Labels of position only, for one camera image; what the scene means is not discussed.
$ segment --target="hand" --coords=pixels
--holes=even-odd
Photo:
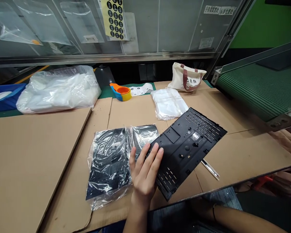
[[[164,149],[162,147],[158,149],[158,143],[155,143],[145,160],[149,148],[150,144],[145,144],[135,163],[136,147],[133,147],[129,159],[130,174],[134,185],[131,202],[132,205],[144,211],[150,208],[150,203],[156,189],[155,178],[164,154]]]

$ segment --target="white tote bag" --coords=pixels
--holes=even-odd
[[[206,73],[204,70],[189,68],[183,64],[174,62],[172,65],[172,81],[168,84],[168,87],[185,92],[194,91],[199,87]]]

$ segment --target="forearm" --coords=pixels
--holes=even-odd
[[[132,197],[123,233],[146,233],[148,207]]]
[[[216,221],[226,228],[236,233],[256,233],[256,232],[272,232],[284,233],[285,231],[276,225],[251,215],[249,213],[216,205],[214,208]],[[209,220],[215,220],[212,209],[208,209],[205,217]]]

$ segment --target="black plastic panel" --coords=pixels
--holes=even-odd
[[[164,148],[156,184],[167,201],[226,133],[218,124],[189,108],[151,143],[151,148],[156,142]]]

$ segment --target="bracelet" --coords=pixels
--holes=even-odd
[[[214,221],[215,221],[215,222],[217,222],[216,216],[215,216],[215,214],[214,214],[214,207],[215,207],[216,205],[217,205],[217,204],[215,203],[215,204],[213,204],[213,206],[212,206],[212,213],[213,213],[213,218],[214,218]]]

